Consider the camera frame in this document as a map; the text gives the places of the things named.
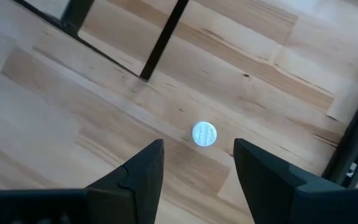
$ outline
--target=wooden floor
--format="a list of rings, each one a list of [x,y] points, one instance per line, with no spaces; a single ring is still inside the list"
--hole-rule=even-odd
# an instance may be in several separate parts
[[[150,7],[123,13],[147,24],[146,42],[174,4],[126,2]],[[118,49],[142,65],[142,36],[121,42],[89,32],[104,24],[87,26],[113,57]],[[84,187],[163,138],[156,223],[253,223],[234,139],[320,175],[357,107],[351,0],[191,0],[148,83],[0,0],[0,189]],[[200,120],[218,131],[211,147],[191,140]]]

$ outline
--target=white ball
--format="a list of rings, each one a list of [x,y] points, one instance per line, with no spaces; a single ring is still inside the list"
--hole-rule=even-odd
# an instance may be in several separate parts
[[[208,122],[200,121],[193,127],[193,140],[199,146],[207,147],[214,144],[217,136],[215,127]]]

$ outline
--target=small white sphere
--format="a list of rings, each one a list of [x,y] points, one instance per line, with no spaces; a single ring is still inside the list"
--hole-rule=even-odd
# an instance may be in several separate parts
[[[207,147],[214,144],[217,136],[215,127],[208,122],[200,121],[193,127],[193,140],[199,146]]]

